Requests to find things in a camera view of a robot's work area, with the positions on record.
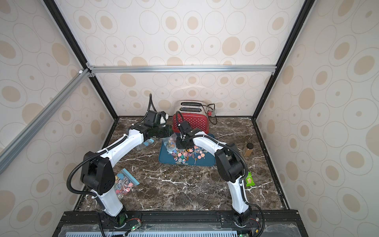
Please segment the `teal rectangular tray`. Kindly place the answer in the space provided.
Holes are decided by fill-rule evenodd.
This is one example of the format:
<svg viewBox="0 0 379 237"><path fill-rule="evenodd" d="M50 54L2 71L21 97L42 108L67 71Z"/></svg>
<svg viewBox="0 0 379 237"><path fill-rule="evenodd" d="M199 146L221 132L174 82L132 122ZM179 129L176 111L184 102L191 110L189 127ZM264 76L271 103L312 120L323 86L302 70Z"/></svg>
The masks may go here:
<svg viewBox="0 0 379 237"><path fill-rule="evenodd" d="M177 164L171 154L169 154L166 150L166 148L161 146L160 153L159 153L159 162L162 164L167 164L167 165L182 165L182 164ZM213 154L209 153L205 156L204 161L197 161L196 165L183 165L183 166L214 166L216 163L215 157Z"/></svg>

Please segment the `candy ziploc bag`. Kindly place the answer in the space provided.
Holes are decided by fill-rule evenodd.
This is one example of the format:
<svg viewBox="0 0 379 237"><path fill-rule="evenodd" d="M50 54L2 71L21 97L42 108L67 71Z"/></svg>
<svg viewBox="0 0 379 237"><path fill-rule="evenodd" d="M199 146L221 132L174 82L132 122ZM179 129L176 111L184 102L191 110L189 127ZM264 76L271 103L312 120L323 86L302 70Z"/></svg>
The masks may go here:
<svg viewBox="0 0 379 237"><path fill-rule="evenodd" d="M166 148L169 154L177 150L176 140L177 140L176 133L173 133L170 137L163 139L163 146Z"/></svg>
<svg viewBox="0 0 379 237"><path fill-rule="evenodd" d="M114 189L119 199L122 199L132 191L133 187L138 185L140 185L140 183L137 179L125 168L115 176Z"/></svg>
<svg viewBox="0 0 379 237"><path fill-rule="evenodd" d="M147 139L145 142L141 144L142 148L148 147L152 144L154 144L155 140L153 138Z"/></svg>

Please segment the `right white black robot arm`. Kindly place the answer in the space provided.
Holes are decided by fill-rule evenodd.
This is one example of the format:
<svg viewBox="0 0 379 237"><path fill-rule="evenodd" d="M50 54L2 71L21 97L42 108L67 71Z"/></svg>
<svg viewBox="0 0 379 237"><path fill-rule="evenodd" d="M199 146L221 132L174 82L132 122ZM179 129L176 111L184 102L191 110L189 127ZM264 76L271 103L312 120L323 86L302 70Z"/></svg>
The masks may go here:
<svg viewBox="0 0 379 237"><path fill-rule="evenodd" d="M263 231L265 227L264 213L257 204L248 202L244 185L248 169L237 146L234 143L218 141L199 128L191 128L187 121L179 123L178 129L180 132L178 145L184 145L186 148L197 146L214 155L218 173L229 187L236 225L245 226L252 219L252 208L255 207L261 215L256 222L261 222L259 227Z"/></svg>

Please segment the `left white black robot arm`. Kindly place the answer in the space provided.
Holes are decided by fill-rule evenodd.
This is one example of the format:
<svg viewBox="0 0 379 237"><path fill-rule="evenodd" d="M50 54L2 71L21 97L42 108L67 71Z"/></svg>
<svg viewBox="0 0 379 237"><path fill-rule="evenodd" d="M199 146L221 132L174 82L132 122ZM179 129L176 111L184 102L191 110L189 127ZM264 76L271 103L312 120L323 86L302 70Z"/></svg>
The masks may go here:
<svg viewBox="0 0 379 237"><path fill-rule="evenodd" d="M116 228L125 225L127 214L115 191L114 166L127 153L152 137L171 136L172 129L167 124L169 115L162 111L147 111L145 116L133 124L120 139L102 150L85 154L67 178L67 188L73 194L90 195L102 207L106 218Z"/></svg>

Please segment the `pile of loose candies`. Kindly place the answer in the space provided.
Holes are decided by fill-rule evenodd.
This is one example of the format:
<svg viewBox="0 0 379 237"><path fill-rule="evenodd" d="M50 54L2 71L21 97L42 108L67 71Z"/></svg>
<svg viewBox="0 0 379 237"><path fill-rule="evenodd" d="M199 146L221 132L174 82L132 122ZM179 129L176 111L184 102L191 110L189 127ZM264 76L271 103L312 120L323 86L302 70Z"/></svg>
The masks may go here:
<svg viewBox="0 0 379 237"><path fill-rule="evenodd" d="M208 152L198 146L188 149L175 149L171 152L171 156L177 164L196 165L197 161L204 161Z"/></svg>

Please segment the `red polka dot toaster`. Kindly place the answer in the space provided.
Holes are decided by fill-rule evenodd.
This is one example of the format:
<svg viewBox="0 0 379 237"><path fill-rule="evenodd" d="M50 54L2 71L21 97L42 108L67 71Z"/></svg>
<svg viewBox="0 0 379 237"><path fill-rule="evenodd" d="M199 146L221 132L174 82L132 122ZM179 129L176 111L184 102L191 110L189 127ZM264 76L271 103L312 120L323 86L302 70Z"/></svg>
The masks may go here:
<svg viewBox="0 0 379 237"><path fill-rule="evenodd" d="M180 100L173 105L174 115L172 117L172 129L175 133L179 133L178 123L185 121L189 123L191 128L199 128L206 134L209 133L209 120L206 112L206 105L196 100Z"/></svg>

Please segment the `brown bottle black cap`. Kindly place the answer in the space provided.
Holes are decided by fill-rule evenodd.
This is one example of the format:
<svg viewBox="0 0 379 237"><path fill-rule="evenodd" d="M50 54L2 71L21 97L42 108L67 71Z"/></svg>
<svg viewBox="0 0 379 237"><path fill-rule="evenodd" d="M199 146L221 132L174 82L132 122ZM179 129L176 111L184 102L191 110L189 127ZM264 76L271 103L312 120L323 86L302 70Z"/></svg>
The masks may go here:
<svg viewBox="0 0 379 237"><path fill-rule="evenodd" d="M245 158L249 157L254 149L254 144L253 143L247 143L246 146L244 147L242 154Z"/></svg>

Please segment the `green candy packet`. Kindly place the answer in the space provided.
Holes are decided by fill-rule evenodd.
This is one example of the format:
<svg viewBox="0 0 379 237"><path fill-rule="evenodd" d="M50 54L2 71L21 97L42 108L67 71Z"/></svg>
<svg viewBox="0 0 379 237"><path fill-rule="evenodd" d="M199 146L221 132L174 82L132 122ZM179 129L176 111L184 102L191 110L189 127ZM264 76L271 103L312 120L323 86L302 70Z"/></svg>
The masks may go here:
<svg viewBox="0 0 379 237"><path fill-rule="evenodd" d="M248 175L247 175L245 181L246 181L246 186L247 187L254 187L256 185L255 182L254 182L254 180L253 180L251 172L248 172Z"/></svg>

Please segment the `horizontal aluminium frame bar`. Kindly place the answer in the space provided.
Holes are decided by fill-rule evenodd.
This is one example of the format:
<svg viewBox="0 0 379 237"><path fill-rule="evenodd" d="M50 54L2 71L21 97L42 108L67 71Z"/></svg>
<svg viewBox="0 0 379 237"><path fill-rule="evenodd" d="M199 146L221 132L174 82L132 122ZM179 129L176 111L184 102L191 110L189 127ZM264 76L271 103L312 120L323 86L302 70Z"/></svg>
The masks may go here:
<svg viewBox="0 0 379 237"><path fill-rule="evenodd" d="M94 73L275 72L275 65L90 66Z"/></svg>

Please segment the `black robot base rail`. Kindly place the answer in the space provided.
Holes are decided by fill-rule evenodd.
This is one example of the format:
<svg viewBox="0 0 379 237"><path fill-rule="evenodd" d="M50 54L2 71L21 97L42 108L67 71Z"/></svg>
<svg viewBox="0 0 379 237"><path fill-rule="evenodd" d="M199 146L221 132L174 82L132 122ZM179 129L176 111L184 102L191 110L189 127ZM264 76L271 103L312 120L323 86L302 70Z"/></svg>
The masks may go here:
<svg viewBox="0 0 379 237"><path fill-rule="evenodd" d="M254 211L238 226L232 211L129 211L116 228L96 211L65 212L55 237L306 237L295 210Z"/></svg>

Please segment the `left slanted aluminium frame bar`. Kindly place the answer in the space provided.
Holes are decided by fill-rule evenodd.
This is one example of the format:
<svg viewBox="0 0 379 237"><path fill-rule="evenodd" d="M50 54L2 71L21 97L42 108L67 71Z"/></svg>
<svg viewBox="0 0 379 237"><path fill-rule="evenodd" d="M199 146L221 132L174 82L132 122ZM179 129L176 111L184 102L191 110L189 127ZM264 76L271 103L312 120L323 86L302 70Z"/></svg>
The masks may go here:
<svg viewBox="0 0 379 237"><path fill-rule="evenodd" d="M1 153L1 173L3 173L26 145L34 138L40 129L58 111L62 104L70 97L83 79L89 77L89 69L78 73L49 104L18 134Z"/></svg>

